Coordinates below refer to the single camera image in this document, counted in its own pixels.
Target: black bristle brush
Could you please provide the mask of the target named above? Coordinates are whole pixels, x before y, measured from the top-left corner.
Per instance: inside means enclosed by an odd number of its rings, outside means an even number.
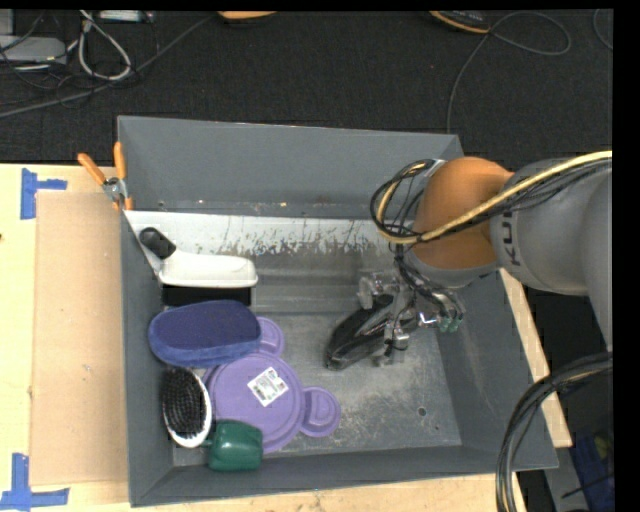
[[[165,370],[160,387],[162,415],[171,438],[185,448],[200,446],[213,422],[211,398],[202,379],[192,370]]]

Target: blue tape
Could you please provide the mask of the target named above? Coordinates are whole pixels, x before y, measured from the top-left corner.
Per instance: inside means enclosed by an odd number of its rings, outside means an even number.
[[[22,192],[20,201],[20,218],[34,219],[36,217],[36,192],[42,189],[66,190],[65,180],[49,179],[38,181],[38,175],[29,169],[22,169]]]
[[[52,492],[31,492],[29,457],[14,453],[11,462],[11,490],[2,492],[0,510],[30,512],[32,507],[54,507],[67,504],[69,488]]]

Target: white label sticker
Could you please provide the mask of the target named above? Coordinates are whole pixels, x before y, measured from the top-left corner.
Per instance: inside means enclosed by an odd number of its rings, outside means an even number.
[[[278,372],[271,367],[250,381],[247,386],[263,407],[269,405],[289,389],[286,382],[278,377]]]

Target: purple lid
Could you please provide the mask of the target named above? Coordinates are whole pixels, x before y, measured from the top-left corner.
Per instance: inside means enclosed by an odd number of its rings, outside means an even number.
[[[259,316],[258,323],[262,330],[258,350],[274,356],[279,356],[284,350],[284,333],[273,320]]]
[[[300,431],[305,394],[295,371],[282,359],[255,352],[210,370],[204,378],[215,419],[259,428],[264,453],[279,450]]]
[[[304,388],[305,413],[300,431],[310,437],[331,434],[340,424],[341,409],[338,399],[324,388]]]

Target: black carpet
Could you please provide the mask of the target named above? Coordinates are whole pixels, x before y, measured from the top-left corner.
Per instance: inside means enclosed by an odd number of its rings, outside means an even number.
[[[39,11],[16,13],[21,35]],[[154,37],[162,49],[203,17],[211,20],[145,67],[137,84],[60,104],[56,100],[87,91],[77,59],[71,69],[79,76],[66,77],[62,69],[51,72],[58,79],[23,74],[38,87],[3,66],[0,161],[75,162],[83,151],[109,164],[122,114],[450,131],[466,154],[510,170],[611,147],[613,52],[605,43],[613,41],[612,10],[595,19],[594,10],[490,11],[495,35],[486,39],[417,11],[280,12],[243,27],[213,12],[156,14],[153,26],[106,26],[135,66],[153,57]],[[79,27],[77,11],[52,11],[38,32],[70,42]],[[501,38],[560,54],[540,55]],[[95,31],[87,48],[95,69],[121,69]],[[37,108],[40,102],[53,106]]]

